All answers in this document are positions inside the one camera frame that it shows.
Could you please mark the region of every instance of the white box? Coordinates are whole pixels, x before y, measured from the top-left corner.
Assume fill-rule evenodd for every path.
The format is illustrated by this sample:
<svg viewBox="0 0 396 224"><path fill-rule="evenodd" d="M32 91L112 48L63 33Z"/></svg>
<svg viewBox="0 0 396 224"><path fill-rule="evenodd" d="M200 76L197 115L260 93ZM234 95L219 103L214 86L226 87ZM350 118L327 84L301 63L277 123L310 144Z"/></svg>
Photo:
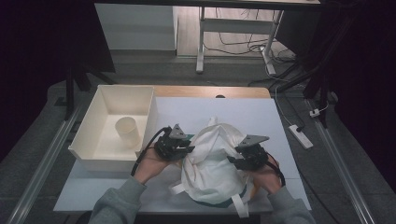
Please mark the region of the white box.
<svg viewBox="0 0 396 224"><path fill-rule="evenodd" d="M131 172L136 152L156 133L153 87L99 85L69 150L90 171ZM117 120L136 120L141 141L126 147L115 129Z"/></svg>

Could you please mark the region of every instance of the forearm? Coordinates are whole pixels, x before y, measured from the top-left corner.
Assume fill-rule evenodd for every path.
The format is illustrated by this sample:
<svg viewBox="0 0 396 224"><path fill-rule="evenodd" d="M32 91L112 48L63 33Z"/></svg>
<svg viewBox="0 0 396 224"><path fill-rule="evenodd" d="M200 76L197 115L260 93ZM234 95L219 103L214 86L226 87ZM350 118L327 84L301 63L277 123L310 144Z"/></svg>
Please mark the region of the forearm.
<svg viewBox="0 0 396 224"><path fill-rule="evenodd" d="M145 189L131 176L119 189L108 189L93 208L90 223L134 223Z"/></svg>
<svg viewBox="0 0 396 224"><path fill-rule="evenodd" d="M308 209L306 209L303 200L293 199L286 187L281 188L277 193L270 194L268 199L274 207L272 214L274 223L316 223Z"/></svg>

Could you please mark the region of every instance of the white wall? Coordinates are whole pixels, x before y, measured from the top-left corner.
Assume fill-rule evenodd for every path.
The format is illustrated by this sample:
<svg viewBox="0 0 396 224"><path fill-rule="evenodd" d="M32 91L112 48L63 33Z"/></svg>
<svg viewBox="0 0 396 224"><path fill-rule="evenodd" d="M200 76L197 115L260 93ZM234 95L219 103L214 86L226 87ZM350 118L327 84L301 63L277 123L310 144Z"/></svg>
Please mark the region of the white wall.
<svg viewBox="0 0 396 224"><path fill-rule="evenodd" d="M95 4L110 49L177 48L177 8Z"/></svg>

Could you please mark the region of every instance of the person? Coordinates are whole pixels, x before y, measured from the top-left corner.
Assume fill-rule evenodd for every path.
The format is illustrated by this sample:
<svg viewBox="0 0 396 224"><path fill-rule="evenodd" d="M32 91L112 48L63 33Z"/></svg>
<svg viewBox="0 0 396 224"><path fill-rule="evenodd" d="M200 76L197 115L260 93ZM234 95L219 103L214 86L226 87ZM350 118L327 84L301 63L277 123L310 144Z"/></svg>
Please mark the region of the person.
<svg viewBox="0 0 396 224"><path fill-rule="evenodd" d="M278 166L277 161L272 157L269 157L269 162ZM147 188L146 182L169 164L171 162L162 160L153 148L149 148L135 175L130 176L119 189L108 189L97 201L89 223L134 223L140 208L140 195ZM303 200L295 200L291 197L287 188L281 186L279 177L272 168L264 166L259 171L249 173L254 181L269 193L268 199L274 208L272 213L274 223L316 223Z"/></svg>

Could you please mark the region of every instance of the cup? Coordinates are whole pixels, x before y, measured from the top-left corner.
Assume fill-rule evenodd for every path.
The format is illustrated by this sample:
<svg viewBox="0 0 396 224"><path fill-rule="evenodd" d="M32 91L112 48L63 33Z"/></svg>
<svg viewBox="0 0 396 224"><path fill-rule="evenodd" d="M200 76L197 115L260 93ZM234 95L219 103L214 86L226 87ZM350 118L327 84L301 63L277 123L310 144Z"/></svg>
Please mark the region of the cup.
<svg viewBox="0 0 396 224"><path fill-rule="evenodd" d="M136 120L133 118L124 117L119 119L116 122L116 130L125 146L132 148L140 142Z"/></svg>

